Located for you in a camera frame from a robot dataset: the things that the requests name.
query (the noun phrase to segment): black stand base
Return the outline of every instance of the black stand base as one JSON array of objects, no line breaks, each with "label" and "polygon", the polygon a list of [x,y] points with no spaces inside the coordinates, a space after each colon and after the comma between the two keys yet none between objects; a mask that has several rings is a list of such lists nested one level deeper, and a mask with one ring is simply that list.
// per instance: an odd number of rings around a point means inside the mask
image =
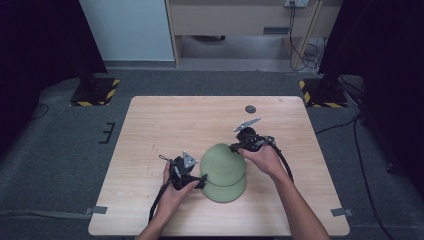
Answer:
[{"label": "black stand base", "polygon": [[303,79],[299,82],[308,107],[346,107],[343,90],[336,88],[320,89],[319,78]]},{"label": "black stand base", "polygon": [[87,89],[80,82],[71,98],[71,106],[107,105],[112,99],[119,80],[114,78],[96,78],[95,89]]}]

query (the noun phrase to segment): silver metal part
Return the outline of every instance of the silver metal part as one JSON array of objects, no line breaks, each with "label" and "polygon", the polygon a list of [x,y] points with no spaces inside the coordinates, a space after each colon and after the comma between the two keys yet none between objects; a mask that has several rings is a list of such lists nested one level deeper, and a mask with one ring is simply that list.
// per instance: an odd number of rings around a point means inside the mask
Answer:
[{"label": "silver metal part", "polygon": [[238,128],[234,129],[234,132],[241,131],[241,130],[249,127],[250,125],[254,124],[255,122],[257,122],[259,120],[261,120],[261,118],[260,117],[257,117],[255,119],[250,120],[250,121],[242,122],[241,125]]},{"label": "silver metal part", "polygon": [[194,159],[192,156],[190,156],[190,154],[188,154],[187,152],[183,152],[183,159],[184,159],[185,168],[190,168],[196,165],[196,163],[198,163],[198,161]]}]

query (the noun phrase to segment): wall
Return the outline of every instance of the wall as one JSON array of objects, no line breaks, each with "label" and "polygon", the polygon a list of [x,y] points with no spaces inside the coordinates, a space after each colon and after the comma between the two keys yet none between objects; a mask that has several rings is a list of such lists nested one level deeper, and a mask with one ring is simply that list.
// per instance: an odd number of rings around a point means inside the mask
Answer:
[{"label": "wall", "polygon": [[103,60],[174,61],[165,1],[80,3]]}]

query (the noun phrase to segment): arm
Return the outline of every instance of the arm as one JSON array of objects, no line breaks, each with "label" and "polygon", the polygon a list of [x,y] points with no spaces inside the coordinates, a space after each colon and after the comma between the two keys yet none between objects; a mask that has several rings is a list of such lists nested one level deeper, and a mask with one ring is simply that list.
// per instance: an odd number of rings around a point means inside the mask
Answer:
[{"label": "arm", "polygon": [[[165,170],[163,171],[163,184],[165,184],[169,178],[169,168],[170,164],[167,162]],[[166,224],[169,222],[169,220],[171,220],[175,212],[177,212],[181,202],[188,195],[188,193],[197,186],[198,183],[198,181],[191,182],[180,191],[175,190],[172,184],[170,184],[159,200],[158,208],[152,221],[149,222],[147,227],[136,237],[136,239],[158,239],[165,229]]]},{"label": "arm", "polygon": [[289,178],[280,158],[271,146],[263,145],[258,152],[240,148],[239,152],[274,181],[287,214],[293,239],[330,239],[320,220]]}]

